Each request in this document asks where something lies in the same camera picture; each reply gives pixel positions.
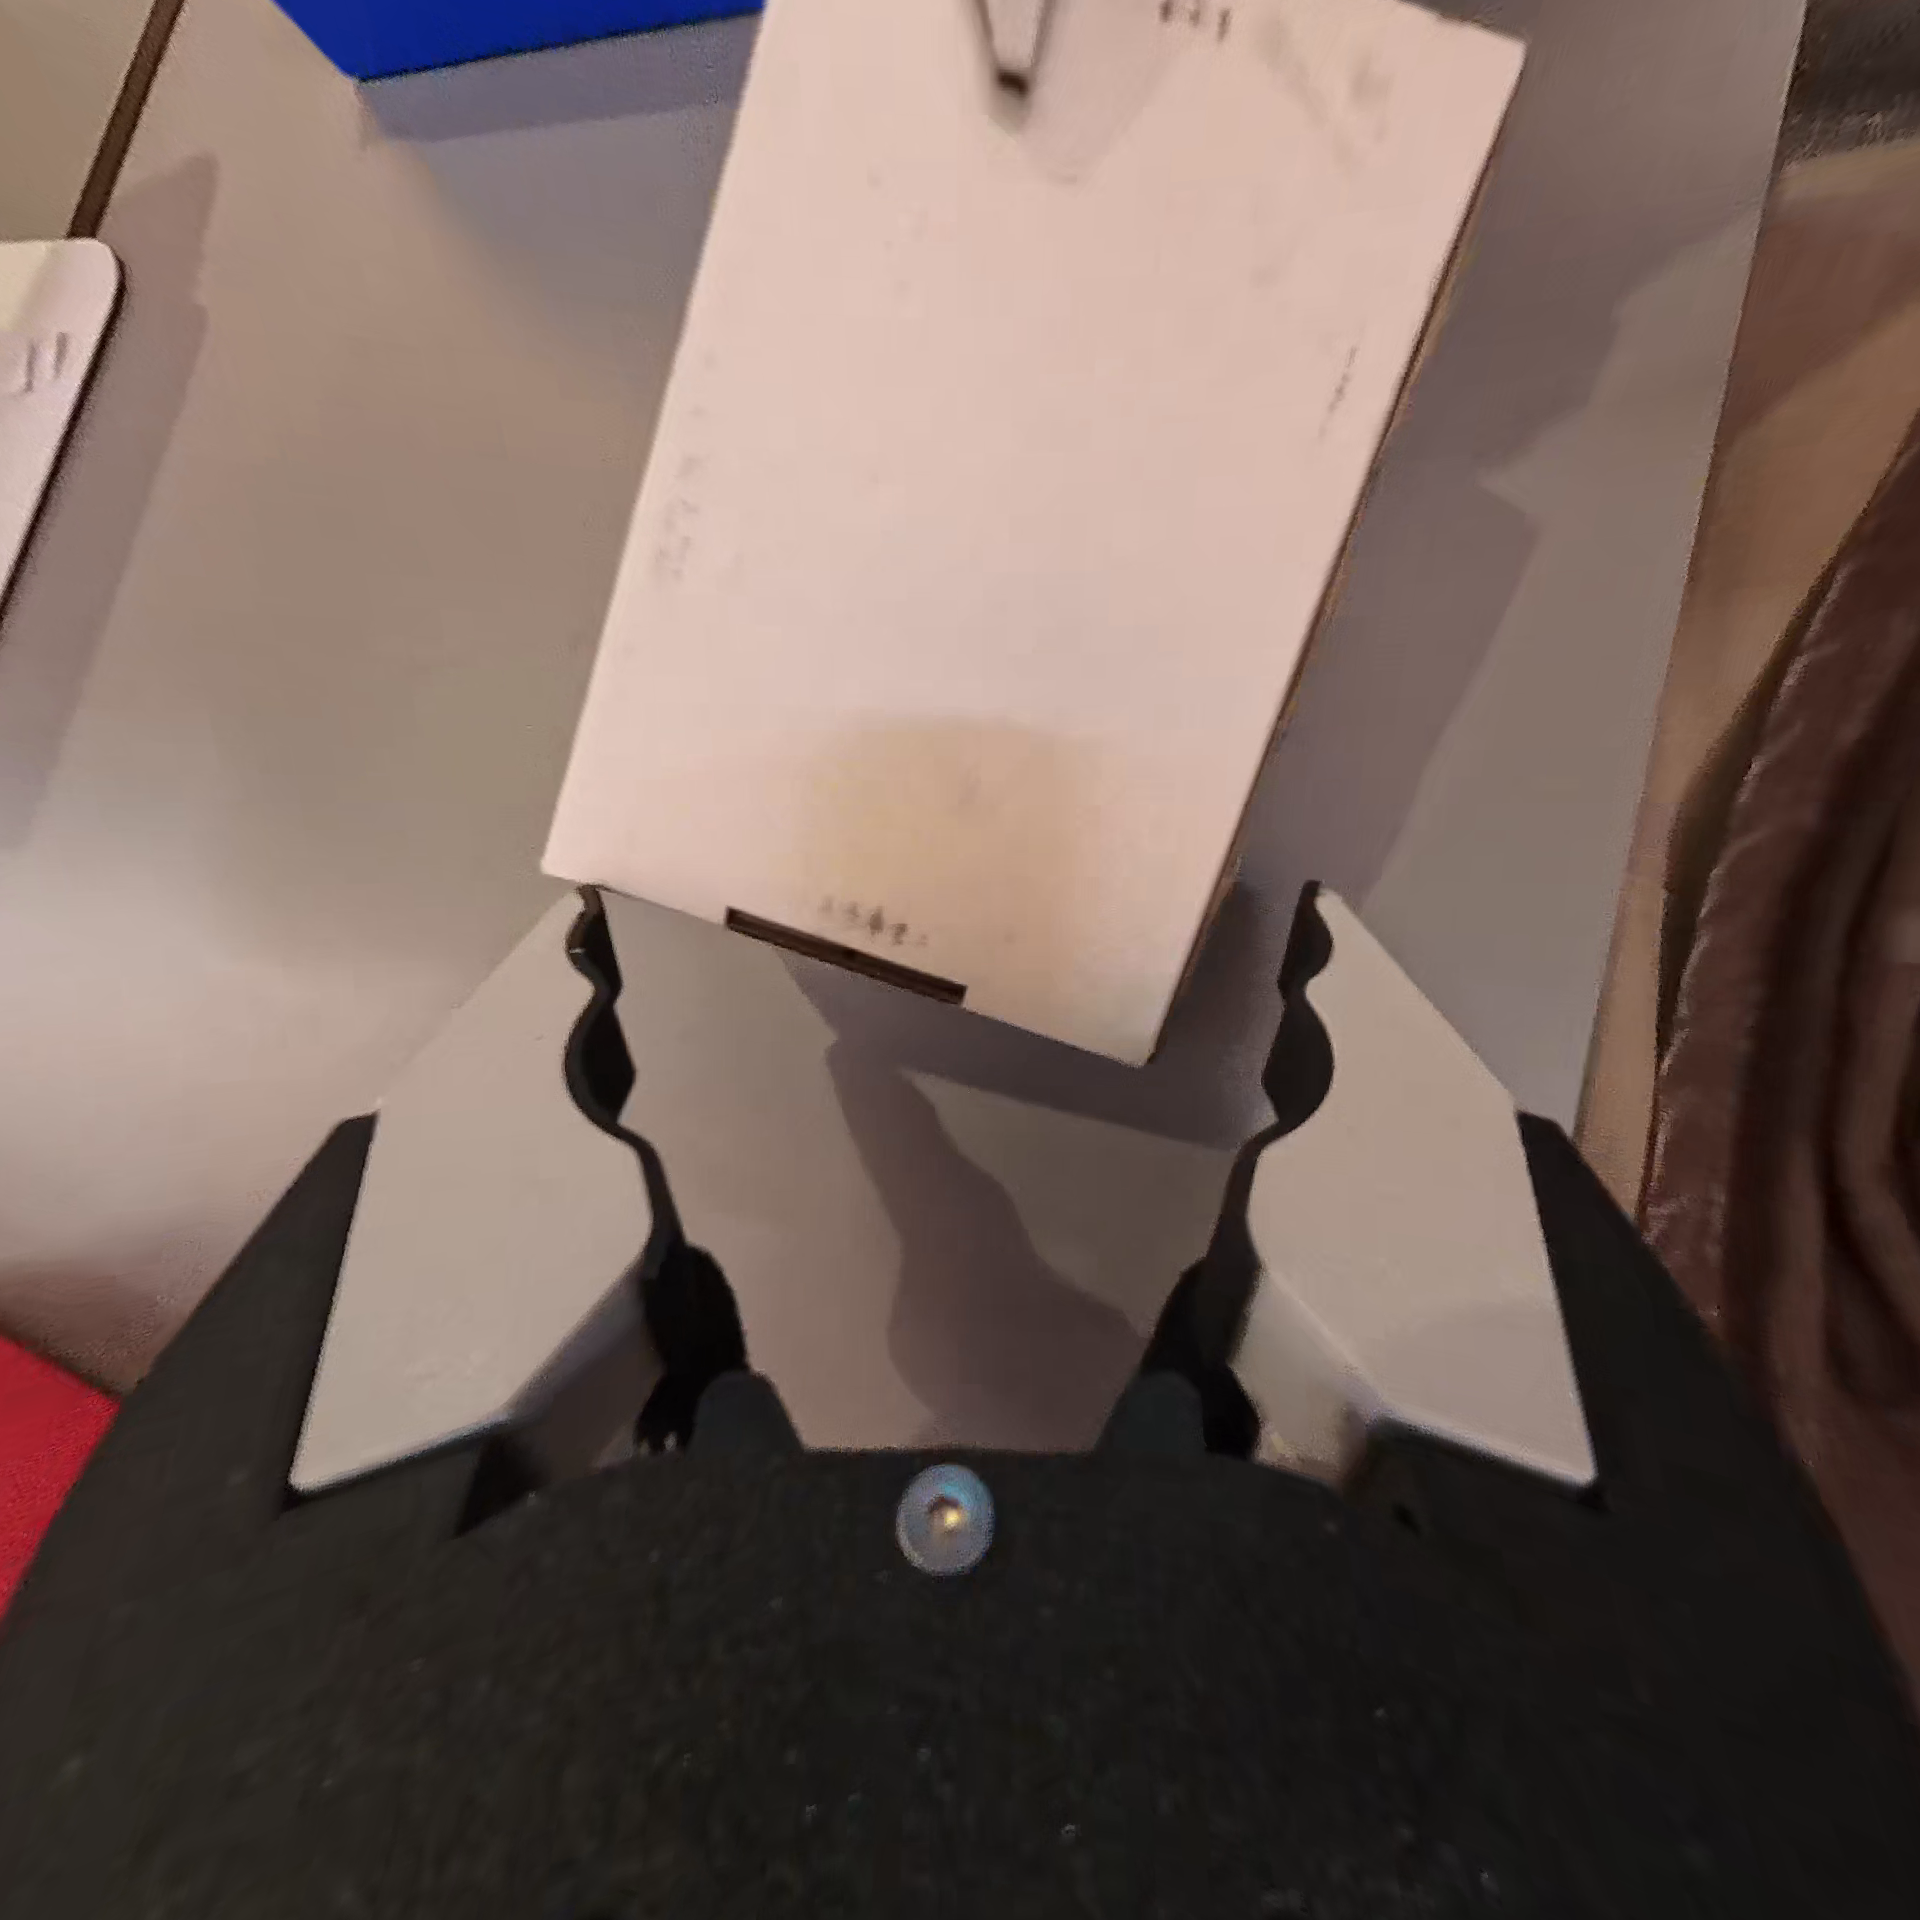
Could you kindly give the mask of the white cardboard box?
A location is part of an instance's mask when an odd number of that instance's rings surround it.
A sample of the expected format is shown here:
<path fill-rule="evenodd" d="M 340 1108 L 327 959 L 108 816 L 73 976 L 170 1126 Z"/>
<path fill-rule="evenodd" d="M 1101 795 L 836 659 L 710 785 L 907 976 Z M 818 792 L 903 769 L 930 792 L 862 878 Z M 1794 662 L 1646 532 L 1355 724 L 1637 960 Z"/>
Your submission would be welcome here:
<path fill-rule="evenodd" d="M 766 4 L 545 873 L 1143 1065 L 1526 59 L 1425 4 Z"/>

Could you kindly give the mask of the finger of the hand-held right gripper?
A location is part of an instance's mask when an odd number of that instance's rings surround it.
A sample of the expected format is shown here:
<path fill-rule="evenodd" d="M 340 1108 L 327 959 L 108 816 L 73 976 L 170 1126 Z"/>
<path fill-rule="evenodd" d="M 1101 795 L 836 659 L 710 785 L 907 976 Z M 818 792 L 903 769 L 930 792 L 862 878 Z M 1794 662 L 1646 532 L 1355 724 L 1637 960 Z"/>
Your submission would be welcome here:
<path fill-rule="evenodd" d="M 1005 95 L 1030 95 L 1049 44 L 1054 2 L 973 2 L 982 59 Z"/>

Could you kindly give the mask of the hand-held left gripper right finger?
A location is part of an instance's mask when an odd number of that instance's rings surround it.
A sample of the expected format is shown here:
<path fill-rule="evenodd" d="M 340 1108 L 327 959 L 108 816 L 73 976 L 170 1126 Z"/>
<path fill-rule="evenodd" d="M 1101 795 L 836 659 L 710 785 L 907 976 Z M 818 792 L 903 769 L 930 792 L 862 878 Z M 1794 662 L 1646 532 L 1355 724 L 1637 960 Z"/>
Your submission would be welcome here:
<path fill-rule="evenodd" d="M 1221 1226 L 1254 1460 L 1324 1483 L 1405 1432 L 1594 1486 L 1514 1095 L 1330 890 L 1308 884 Z"/>

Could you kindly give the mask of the white desk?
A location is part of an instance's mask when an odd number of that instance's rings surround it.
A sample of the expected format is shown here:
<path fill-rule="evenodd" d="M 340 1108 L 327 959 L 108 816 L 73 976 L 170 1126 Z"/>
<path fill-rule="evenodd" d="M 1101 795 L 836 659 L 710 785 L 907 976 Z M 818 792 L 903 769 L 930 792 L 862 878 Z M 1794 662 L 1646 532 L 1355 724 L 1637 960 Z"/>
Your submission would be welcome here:
<path fill-rule="evenodd" d="M 1330 883 L 1570 1120 L 1806 4 L 1525 42 L 1438 342 L 1130 1072 L 613 905 L 697 1242 L 830 1446 L 1066 1447 L 1253 1129 Z M 130 1391 L 559 892 L 546 814 L 766 26 L 349 84 L 186 4 L 4 622 L 4 1330 Z"/>

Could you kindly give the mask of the dark brown cloth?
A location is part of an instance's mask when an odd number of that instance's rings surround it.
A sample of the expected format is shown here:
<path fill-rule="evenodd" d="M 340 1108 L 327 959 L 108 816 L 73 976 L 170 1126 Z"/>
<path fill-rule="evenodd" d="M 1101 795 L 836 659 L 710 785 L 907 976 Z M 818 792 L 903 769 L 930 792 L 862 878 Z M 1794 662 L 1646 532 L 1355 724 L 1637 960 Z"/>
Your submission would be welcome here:
<path fill-rule="evenodd" d="M 1915 1561 L 1910 427 L 1715 763 L 1642 1218 L 1860 1556 Z"/>

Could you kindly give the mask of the red cloth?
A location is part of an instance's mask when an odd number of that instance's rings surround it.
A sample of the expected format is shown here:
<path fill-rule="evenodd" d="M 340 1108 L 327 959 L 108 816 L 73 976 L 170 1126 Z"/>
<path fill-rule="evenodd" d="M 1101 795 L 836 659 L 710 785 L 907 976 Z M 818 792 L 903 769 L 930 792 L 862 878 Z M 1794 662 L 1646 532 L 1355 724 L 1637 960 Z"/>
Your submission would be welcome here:
<path fill-rule="evenodd" d="M 2 1338 L 2 1612 L 119 1408 L 113 1393 Z"/>

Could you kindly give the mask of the white rounded card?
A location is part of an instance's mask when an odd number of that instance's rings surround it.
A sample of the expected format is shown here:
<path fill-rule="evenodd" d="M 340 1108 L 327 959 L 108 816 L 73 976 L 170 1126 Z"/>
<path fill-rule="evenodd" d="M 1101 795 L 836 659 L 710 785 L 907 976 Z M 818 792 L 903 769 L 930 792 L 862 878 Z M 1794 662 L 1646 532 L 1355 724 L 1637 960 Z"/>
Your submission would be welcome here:
<path fill-rule="evenodd" d="M 124 295 L 98 239 L 2 244 L 2 594 L 33 540 Z"/>

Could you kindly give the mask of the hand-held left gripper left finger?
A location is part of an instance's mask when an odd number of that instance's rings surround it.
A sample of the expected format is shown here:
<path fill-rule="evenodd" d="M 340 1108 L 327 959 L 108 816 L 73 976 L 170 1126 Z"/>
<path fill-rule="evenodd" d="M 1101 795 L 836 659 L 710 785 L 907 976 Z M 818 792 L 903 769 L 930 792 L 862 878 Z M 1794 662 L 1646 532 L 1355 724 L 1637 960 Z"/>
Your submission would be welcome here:
<path fill-rule="evenodd" d="M 625 1123 L 595 890 L 557 902 L 380 1099 L 290 1483 L 499 1442 L 555 1481 L 633 1447 L 663 1364 L 641 1290 L 681 1242 Z"/>

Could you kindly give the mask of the blue plastic bin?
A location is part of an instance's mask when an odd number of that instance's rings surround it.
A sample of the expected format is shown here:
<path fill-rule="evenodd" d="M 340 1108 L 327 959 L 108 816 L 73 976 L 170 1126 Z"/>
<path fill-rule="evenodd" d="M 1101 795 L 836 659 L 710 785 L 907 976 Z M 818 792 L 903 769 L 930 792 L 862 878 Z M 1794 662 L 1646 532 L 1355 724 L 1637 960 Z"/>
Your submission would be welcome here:
<path fill-rule="evenodd" d="M 676 32 L 764 2 L 278 2 L 353 80 L 396 80 L 495 58 Z"/>

